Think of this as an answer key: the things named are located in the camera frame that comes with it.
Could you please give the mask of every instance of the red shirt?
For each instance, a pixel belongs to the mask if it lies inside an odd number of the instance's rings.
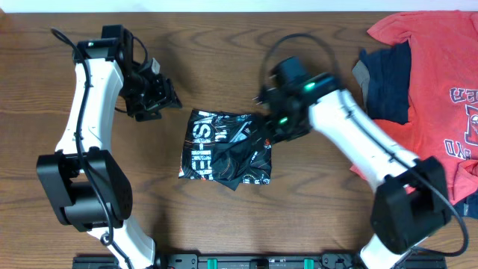
[[[412,50],[409,123],[375,123],[422,159],[444,166],[452,204],[478,188],[478,13],[406,12],[368,30]]]

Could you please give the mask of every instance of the gray cloth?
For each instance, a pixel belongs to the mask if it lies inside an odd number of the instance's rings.
[[[364,97],[364,107],[365,111],[367,111],[367,94],[368,94],[368,85],[370,83],[370,73],[368,72],[367,67],[362,61],[358,61],[358,63],[353,67],[352,74],[356,77],[356,80],[361,88],[362,96]]]

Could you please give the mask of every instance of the wooden table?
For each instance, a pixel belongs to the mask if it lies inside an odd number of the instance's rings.
[[[384,47],[366,30],[387,13],[108,13],[8,14],[0,20],[0,267],[70,268],[78,254],[106,253],[86,233],[57,221],[37,179],[37,156],[51,154],[66,126],[75,73],[72,40],[98,38],[122,23],[147,46],[184,104],[164,118],[136,123],[116,114],[113,155],[134,192],[133,214],[158,248],[202,253],[319,253],[359,250],[372,235],[372,193],[350,163],[314,133],[273,147],[271,185],[230,191],[216,182],[178,179],[191,108],[258,111],[258,69],[280,37],[308,32],[336,51],[344,83],[361,103],[351,74],[362,47]],[[138,60],[143,57],[136,49]],[[330,70],[320,48],[290,41],[273,59],[300,56],[311,72]],[[450,268],[475,268],[478,222],[467,220],[469,251]],[[426,241],[455,250],[455,222]]]

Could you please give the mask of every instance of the dark blue garment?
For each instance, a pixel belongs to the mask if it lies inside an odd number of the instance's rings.
[[[368,68],[370,83],[367,114],[373,120],[390,120],[405,124],[409,121],[409,85],[412,52],[409,42],[391,49],[370,53],[363,49],[360,60]]]
[[[462,217],[478,219],[478,192],[456,203],[455,209]]]

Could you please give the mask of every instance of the white wall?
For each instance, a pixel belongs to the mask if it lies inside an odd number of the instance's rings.
[[[478,10],[478,0],[0,0],[18,12],[274,12]]]

